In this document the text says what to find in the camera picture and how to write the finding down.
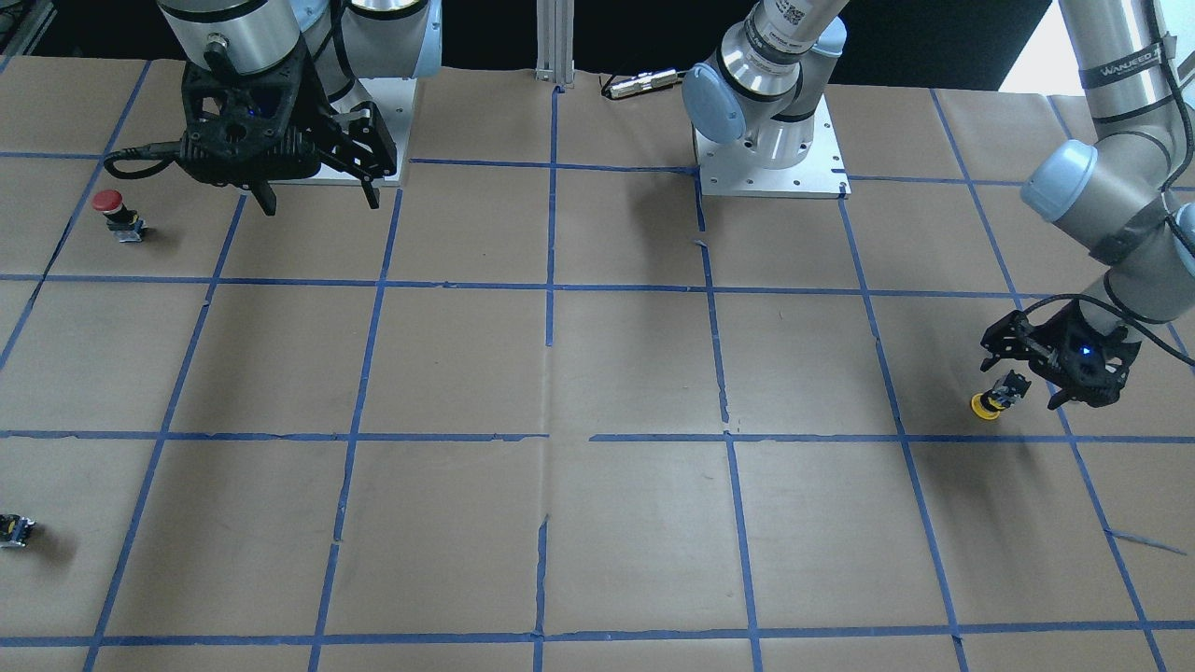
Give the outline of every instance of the black cable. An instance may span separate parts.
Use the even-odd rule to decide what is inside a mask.
[[[120,161],[158,161],[157,164],[134,171],[116,167]],[[153,142],[141,147],[117,149],[104,157],[104,170],[117,179],[143,179],[153,177],[178,160],[178,142]]]
[[[1188,112],[1187,103],[1183,100],[1183,90],[1178,86],[1178,78],[1175,77],[1175,69],[1170,63],[1170,55],[1166,54],[1166,45],[1163,43],[1162,25],[1158,23],[1158,7],[1154,5],[1154,0],[1145,1],[1145,18],[1150,28],[1150,39],[1162,49],[1162,75],[1166,80],[1166,86],[1170,87],[1170,96],[1175,99],[1175,104],[1178,105],[1178,118],[1183,122],[1183,135],[1187,141],[1187,155],[1183,158],[1182,164],[1170,173],[1170,177],[1158,189],[1159,191],[1165,191],[1191,165],[1191,154],[1195,154],[1195,132],[1191,129],[1190,112]]]
[[[1132,328],[1136,329],[1138,331],[1140,331],[1142,336],[1145,336],[1146,338],[1153,341],[1154,344],[1157,344],[1159,348],[1162,348],[1163,350],[1165,350],[1165,353],[1169,354],[1170,356],[1177,359],[1178,361],[1185,364],[1187,366],[1195,366],[1195,359],[1191,359],[1191,358],[1189,358],[1189,356],[1179,353],[1170,343],[1166,343],[1165,341],[1163,341],[1160,336],[1158,336],[1153,331],[1150,331],[1150,329],[1147,326],[1145,326],[1144,324],[1141,324],[1140,322],[1138,322],[1134,317],[1127,314],[1124,311],[1117,308],[1116,306],[1114,306],[1111,304],[1105,304],[1104,301],[1101,301],[1099,299],[1096,299],[1095,297],[1089,297],[1086,294],[1054,294],[1053,297],[1049,297],[1047,299],[1042,299],[1042,300],[1037,301],[1036,304],[1029,306],[1028,308],[1025,308],[1022,312],[1024,312],[1028,316],[1029,313],[1034,312],[1035,310],[1037,310],[1037,308],[1040,308],[1042,306],[1046,306],[1046,305],[1056,303],[1056,301],[1085,301],[1085,303],[1089,303],[1091,305],[1099,306],[1099,307],[1104,308],[1105,311],[1113,313],[1117,318],[1120,318],[1121,322],[1123,322],[1123,323],[1128,324],[1129,326],[1132,326]]]
[[[349,6],[348,0],[338,0],[336,7],[331,10],[332,23],[327,28],[327,32],[324,33],[324,39],[320,41],[319,47],[311,55],[312,61],[319,60],[319,56],[327,49],[327,44],[332,41],[332,33],[336,31],[336,26],[341,25],[341,19],[344,18],[344,10]]]

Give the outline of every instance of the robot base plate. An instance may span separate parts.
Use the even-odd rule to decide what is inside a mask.
[[[761,196],[771,198],[838,198],[851,194],[842,153],[829,118],[826,99],[814,112],[817,128],[814,142],[799,164],[789,169],[766,169],[748,163],[741,143],[718,145],[695,129],[695,148],[706,196]]]

